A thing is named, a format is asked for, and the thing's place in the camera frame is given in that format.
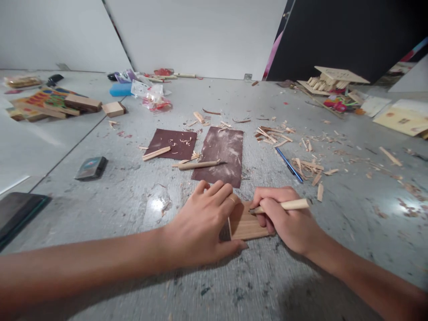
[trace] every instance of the blue pen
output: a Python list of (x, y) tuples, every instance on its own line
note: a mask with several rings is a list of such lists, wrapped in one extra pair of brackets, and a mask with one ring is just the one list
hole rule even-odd
[(300, 181), (300, 183), (303, 183), (303, 180), (300, 177), (299, 173), (296, 172), (296, 170), (293, 168), (293, 166), (290, 164), (290, 162), (285, 158), (284, 154), (280, 151), (280, 149), (278, 147), (275, 147), (275, 149), (281, 155), (284, 162), (287, 164), (287, 167), (290, 170), (291, 174), (296, 175), (296, 177)]

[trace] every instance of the fingernail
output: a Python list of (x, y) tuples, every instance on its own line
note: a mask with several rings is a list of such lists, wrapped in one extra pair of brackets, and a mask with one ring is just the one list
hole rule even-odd
[(241, 243), (239, 245), (239, 249), (242, 251), (242, 250), (246, 250), (248, 248), (249, 248), (248, 244), (245, 243), (244, 241), (241, 241)]

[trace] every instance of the hand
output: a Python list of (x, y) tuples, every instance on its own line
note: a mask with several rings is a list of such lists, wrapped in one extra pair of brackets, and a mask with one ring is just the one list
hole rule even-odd
[(165, 238), (176, 268), (214, 263), (248, 248), (242, 240), (220, 242), (220, 230), (235, 203), (228, 196), (232, 185), (200, 181), (176, 217), (165, 226)]
[(290, 186), (283, 188), (257, 187), (251, 208), (262, 206), (266, 214), (258, 214), (260, 226), (269, 233), (275, 230), (284, 243), (296, 253), (308, 256), (317, 251), (328, 235), (318, 226), (309, 209), (285, 211), (278, 203), (300, 199)]

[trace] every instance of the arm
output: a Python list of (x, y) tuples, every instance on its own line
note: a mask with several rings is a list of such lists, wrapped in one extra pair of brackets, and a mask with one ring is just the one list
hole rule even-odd
[(0, 316), (117, 281), (214, 263), (246, 248), (240, 240), (218, 241), (235, 205), (230, 193), (230, 184), (201, 181), (164, 227), (1, 256)]
[(384, 319), (426, 317), (425, 292), (344, 248), (317, 225), (308, 209), (284, 211), (277, 204), (299, 198), (291, 187), (258, 187), (251, 207), (260, 204), (266, 211), (258, 216), (261, 226), (270, 232), (276, 229), (291, 250), (342, 280)]

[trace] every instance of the black wall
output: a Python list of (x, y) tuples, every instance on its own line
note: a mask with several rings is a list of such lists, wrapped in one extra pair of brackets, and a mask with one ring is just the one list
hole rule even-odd
[(424, 14), (422, 1), (296, 0), (267, 80), (307, 80), (324, 66), (375, 82), (428, 35)]

